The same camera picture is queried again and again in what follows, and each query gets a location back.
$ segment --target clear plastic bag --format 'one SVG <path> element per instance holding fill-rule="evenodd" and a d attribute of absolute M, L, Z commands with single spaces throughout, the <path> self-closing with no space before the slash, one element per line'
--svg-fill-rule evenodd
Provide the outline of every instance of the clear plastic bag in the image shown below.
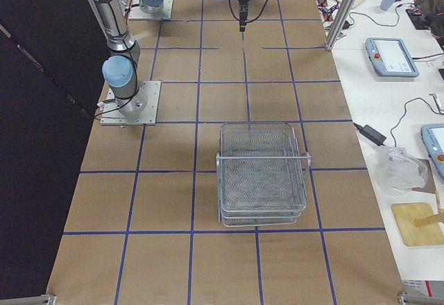
<path fill-rule="evenodd" d="M 428 179 L 427 166 L 409 155 L 405 148 L 380 146 L 378 183 L 383 189 L 423 188 Z"/>

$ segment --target dark wall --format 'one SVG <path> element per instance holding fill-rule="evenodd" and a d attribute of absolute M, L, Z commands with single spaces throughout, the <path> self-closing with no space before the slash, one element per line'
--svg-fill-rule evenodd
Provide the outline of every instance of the dark wall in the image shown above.
<path fill-rule="evenodd" d="M 87 0 L 1 0 L 0 24 L 12 34 L 0 32 L 0 299 L 8 299 L 46 292 L 93 121 L 79 105 L 94 113 L 108 50 Z"/>

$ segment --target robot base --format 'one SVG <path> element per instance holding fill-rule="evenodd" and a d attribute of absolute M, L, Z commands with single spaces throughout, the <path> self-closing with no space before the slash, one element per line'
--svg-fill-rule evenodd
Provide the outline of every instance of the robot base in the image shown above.
<path fill-rule="evenodd" d="M 140 82 L 139 94 L 146 94 L 148 102 L 146 107 L 134 117 L 128 117 L 122 114 L 119 110 L 106 113 L 102 116 L 100 124 L 103 126 L 123 126 L 123 125 L 155 125 L 157 117 L 157 108 L 159 106 L 160 97 L 160 81 L 143 81 Z M 114 99 L 114 94 L 111 89 L 106 96 L 107 99 Z M 114 103 L 105 105 L 104 112 L 116 108 Z"/>
<path fill-rule="evenodd" d="M 133 0 L 133 5 L 138 4 L 139 0 Z M 146 20 L 146 21 L 171 21 L 171 12 L 173 11 L 173 0 L 164 0 L 164 7 L 153 13 L 147 13 L 139 7 L 131 8 L 130 20 Z"/>

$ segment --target stacked wire basket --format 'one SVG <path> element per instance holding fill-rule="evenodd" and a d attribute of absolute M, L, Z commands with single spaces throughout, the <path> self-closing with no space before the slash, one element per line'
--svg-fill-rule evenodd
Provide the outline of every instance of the stacked wire basket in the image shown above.
<path fill-rule="evenodd" d="M 310 155 L 287 123 L 226 123 L 216 156 L 219 221 L 227 227 L 294 223 L 307 204 Z"/>

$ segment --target white table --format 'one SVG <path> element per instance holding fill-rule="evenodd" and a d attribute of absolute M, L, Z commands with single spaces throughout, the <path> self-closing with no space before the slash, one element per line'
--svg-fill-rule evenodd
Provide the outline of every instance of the white table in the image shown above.
<path fill-rule="evenodd" d="M 381 24 L 394 24 L 397 19 L 395 7 L 400 3 L 413 1 L 397 2 L 386 12 L 379 9 L 380 2 L 381 0 L 366 0 L 352 11 L 366 13 Z M 429 94 L 435 93 L 444 100 L 444 80 L 438 73 L 438 68 L 444 67 L 444 57 L 416 62 L 420 75 L 406 80 L 378 77 L 368 59 L 364 46 L 367 37 L 401 38 L 412 57 L 442 52 L 428 30 L 416 30 L 413 27 L 405 12 L 406 8 L 407 6 L 398 8 L 400 21 L 396 27 L 378 26 L 367 17 L 353 15 L 355 25 L 344 31 L 346 36 L 336 42 L 332 51 L 353 121 L 360 125 L 368 124 L 386 135 L 388 146 L 393 146 L 389 131 L 402 116 L 405 102 L 422 97 L 436 109 Z M 444 116 L 431 113 L 421 101 L 408 104 L 407 110 L 407 115 L 394 131 L 398 147 L 406 148 L 410 155 L 426 159 L 427 151 L 420 138 L 420 128 L 425 124 L 444 123 Z M 405 246 L 391 212 L 392 204 L 408 202 L 427 202 L 436 212 L 434 195 L 401 190 L 387 193 L 377 181 L 377 147 L 361 135 L 359 143 L 401 279 L 444 281 L 444 245 Z M 444 181 L 437 175 L 433 166 L 432 172 L 436 188 L 444 193 Z M 444 202 L 444 194 L 441 195 L 441 202 Z"/>

